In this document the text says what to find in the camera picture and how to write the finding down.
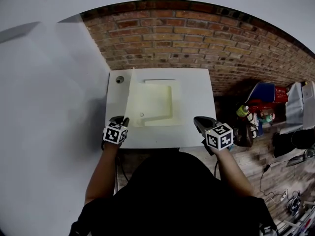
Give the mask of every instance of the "bottle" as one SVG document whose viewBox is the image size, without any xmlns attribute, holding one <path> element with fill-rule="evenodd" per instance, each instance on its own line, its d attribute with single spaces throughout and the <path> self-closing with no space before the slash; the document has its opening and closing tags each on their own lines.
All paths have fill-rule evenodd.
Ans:
<svg viewBox="0 0 315 236">
<path fill-rule="evenodd" d="M 245 117 L 249 113 L 248 106 L 240 106 L 240 108 L 236 111 L 236 114 L 239 117 Z"/>
</svg>

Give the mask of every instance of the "cable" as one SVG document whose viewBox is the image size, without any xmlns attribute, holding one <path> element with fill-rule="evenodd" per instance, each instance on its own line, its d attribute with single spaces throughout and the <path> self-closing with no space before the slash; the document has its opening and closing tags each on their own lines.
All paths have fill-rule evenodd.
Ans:
<svg viewBox="0 0 315 236">
<path fill-rule="evenodd" d="M 125 171 L 124 171 L 124 168 L 123 168 L 123 164 L 122 164 L 122 162 L 121 162 L 121 160 L 120 160 L 120 158 L 119 158 L 118 156 L 117 156 L 117 158 L 118 158 L 118 160 L 119 160 L 119 164 L 120 164 L 120 167 L 121 167 L 121 169 L 122 169 L 123 175 L 124 175 L 124 177 L 126 178 L 127 182 L 129 182 L 129 180 L 128 180 L 126 174 L 125 174 Z"/>
<path fill-rule="evenodd" d="M 219 163 L 219 161 L 217 161 L 216 166 L 215 166 L 215 178 L 216 178 L 216 172 L 217 172 L 218 163 Z"/>
<path fill-rule="evenodd" d="M 267 198 L 267 200 L 265 202 L 267 202 L 269 199 L 271 199 L 275 204 L 279 204 L 281 203 L 282 201 L 279 201 L 279 202 L 275 202 L 272 198 Z"/>
<path fill-rule="evenodd" d="M 291 161 L 291 160 L 301 160 L 300 158 L 296 158 L 296 159 L 294 159 L 294 158 L 292 158 L 292 159 L 290 159 L 290 160 L 287 160 L 287 161 L 277 161 L 277 162 L 273 162 L 273 163 L 271 163 L 271 164 L 267 164 L 266 165 L 266 167 L 265 167 L 265 169 L 264 169 L 264 172 L 262 173 L 262 175 L 261 175 L 261 178 L 260 178 L 260 188 L 259 188 L 259 191 L 262 193 L 262 194 L 264 194 L 265 195 L 265 197 L 267 197 L 269 194 L 273 194 L 274 196 L 273 196 L 273 198 L 275 197 L 275 196 L 279 196 L 279 195 L 282 195 L 282 194 L 275 194 L 274 192 L 269 192 L 268 194 L 265 194 L 262 190 L 261 190 L 261 180 L 262 180 L 262 177 L 264 176 L 264 174 L 265 174 L 265 172 L 270 168 L 270 166 L 272 165 L 272 164 L 275 164 L 275 163 L 285 163 L 285 162 L 288 162 L 288 161 Z M 287 190 L 287 197 L 289 196 L 289 190 L 288 189 L 284 189 L 284 190 Z"/>
</svg>

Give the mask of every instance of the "hole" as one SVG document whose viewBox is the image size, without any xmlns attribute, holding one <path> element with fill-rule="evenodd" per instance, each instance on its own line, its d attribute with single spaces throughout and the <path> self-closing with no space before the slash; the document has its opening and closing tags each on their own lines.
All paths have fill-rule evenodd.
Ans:
<svg viewBox="0 0 315 236">
<path fill-rule="evenodd" d="M 124 82 L 123 76 L 118 76 L 118 77 L 116 78 L 116 83 L 121 84 L 122 82 Z"/>
</svg>

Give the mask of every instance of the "white box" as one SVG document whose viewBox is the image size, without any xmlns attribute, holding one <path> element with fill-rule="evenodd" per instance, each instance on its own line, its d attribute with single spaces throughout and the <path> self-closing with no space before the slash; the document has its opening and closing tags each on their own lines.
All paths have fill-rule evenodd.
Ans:
<svg viewBox="0 0 315 236">
<path fill-rule="evenodd" d="M 302 87 L 303 94 L 303 128 L 315 126 L 315 84 L 310 82 Z"/>
</svg>

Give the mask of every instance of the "paper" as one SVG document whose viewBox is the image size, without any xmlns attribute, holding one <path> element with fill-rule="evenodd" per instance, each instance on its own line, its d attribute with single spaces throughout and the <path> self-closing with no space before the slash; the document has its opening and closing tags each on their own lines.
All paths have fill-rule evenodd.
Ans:
<svg viewBox="0 0 315 236">
<path fill-rule="evenodd" d="M 146 80 L 147 85 L 168 85 L 171 87 L 172 97 L 172 114 L 170 118 L 146 121 L 145 126 L 175 126 L 182 125 L 183 120 L 181 117 L 181 88 L 180 83 L 176 80 Z"/>
<path fill-rule="evenodd" d="M 125 117 L 133 127 L 180 125 L 180 87 L 175 80 L 139 82 L 132 71 Z"/>
</svg>

